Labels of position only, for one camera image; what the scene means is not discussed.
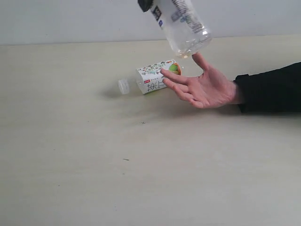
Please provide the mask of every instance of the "beige table surface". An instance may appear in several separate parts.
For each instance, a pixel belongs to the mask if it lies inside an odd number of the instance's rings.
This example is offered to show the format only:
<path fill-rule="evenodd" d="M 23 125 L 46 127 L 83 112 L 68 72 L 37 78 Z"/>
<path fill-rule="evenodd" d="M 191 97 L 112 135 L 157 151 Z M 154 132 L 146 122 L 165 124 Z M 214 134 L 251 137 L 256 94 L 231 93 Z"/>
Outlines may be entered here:
<path fill-rule="evenodd" d="M 203 54 L 234 79 L 301 61 L 301 35 Z M 301 116 L 119 94 L 173 57 L 165 41 L 0 47 L 0 225 L 301 225 Z"/>

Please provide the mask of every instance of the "plastic bottle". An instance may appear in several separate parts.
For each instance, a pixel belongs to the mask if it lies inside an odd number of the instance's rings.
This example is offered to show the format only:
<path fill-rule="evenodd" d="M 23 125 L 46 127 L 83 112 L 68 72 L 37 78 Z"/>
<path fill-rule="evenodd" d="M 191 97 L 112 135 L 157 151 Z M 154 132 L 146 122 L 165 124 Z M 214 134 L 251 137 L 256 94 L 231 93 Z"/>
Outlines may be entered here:
<path fill-rule="evenodd" d="M 137 86 L 143 94 L 165 88 L 166 85 L 163 83 L 164 76 L 160 73 L 161 68 L 170 70 L 178 75 L 182 73 L 179 65 L 173 59 L 148 65 L 136 70 L 135 79 L 119 80 L 120 92 L 128 94 L 130 90 L 135 89 Z"/>
<path fill-rule="evenodd" d="M 211 32 L 204 26 L 191 0 L 138 0 L 143 12 L 150 11 L 175 52 L 182 58 L 207 46 Z"/>

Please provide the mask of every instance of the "bottle cap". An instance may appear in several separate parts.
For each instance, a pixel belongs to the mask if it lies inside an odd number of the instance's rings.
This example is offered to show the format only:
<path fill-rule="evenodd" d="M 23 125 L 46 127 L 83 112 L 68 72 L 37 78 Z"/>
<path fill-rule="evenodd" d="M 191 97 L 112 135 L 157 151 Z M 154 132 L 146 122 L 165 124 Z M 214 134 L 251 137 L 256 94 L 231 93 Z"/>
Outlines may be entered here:
<path fill-rule="evenodd" d="M 128 94 L 130 92 L 130 86 L 128 84 L 127 79 L 121 79 L 118 81 L 118 86 L 120 89 L 120 92 L 124 94 Z"/>
<path fill-rule="evenodd" d="M 148 11 L 152 6 L 153 0 L 138 0 L 138 4 L 143 12 Z"/>

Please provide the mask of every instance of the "white wall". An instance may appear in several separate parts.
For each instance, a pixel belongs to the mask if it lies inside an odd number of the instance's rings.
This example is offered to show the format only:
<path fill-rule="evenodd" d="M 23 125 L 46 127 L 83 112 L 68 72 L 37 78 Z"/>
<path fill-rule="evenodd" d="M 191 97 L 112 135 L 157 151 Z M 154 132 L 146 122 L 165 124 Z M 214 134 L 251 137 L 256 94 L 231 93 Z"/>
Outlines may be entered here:
<path fill-rule="evenodd" d="M 215 37 L 301 33 L 301 0 L 193 0 Z M 158 40 L 137 0 L 0 0 L 0 45 Z"/>

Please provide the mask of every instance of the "finger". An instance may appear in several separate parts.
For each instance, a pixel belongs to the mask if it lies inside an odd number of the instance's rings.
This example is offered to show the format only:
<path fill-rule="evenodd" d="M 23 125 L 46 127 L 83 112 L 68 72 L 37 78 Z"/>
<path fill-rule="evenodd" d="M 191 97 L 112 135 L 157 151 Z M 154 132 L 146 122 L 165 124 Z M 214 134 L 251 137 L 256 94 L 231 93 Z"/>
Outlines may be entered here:
<path fill-rule="evenodd" d="M 174 90 L 174 89 L 173 89 L 174 86 L 177 86 L 177 87 L 179 87 L 184 93 L 189 93 L 189 89 L 188 89 L 188 87 L 185 86 L 185 85 L 177 84 L 177 83 L 175 83 L 175 82 L 173 82 L 173 81 L 170 81 L 169 79 L 166 79 L 166 78 L 163 79 L 163 82 L 164 82 L 164 84 L 165 84 L 167 87 L 171 88 L 172 90 Z"/>
<path fill-rule="evenodd" d="M 161 69 L 161 74 L 163 74 L 165 77 L 167 77 L 169 80 L 174 81 L 176 83 L 187 85 L 187 77 L 177 75 L 175 73 L 172 73 L 168 70 Z"/>
<path fill-rule="evenodd" d="M 196 54 L 192 55 L 192 59 L 204 71 L 207 71 L 209 69 L 209 63 L 205 60 L 205 58 L 200 53 L 196 53 Z"/>
<path fill-rule="evenodd" d="M 174 86 L 173 91 L 175 91 L 176 95 L 181 99 L 185 101 L 190 101 L 193 99 L 193 95 L 189 93 L 184 93 L 179 87 Z"/>
<path fill-rule="evenodd" d="M 196 101 L 194 99 L 189 100 L 189 102 L 191 103 L 192 106 L 194 106 L 196 108 L 205 108 L 201 102 Z"/>

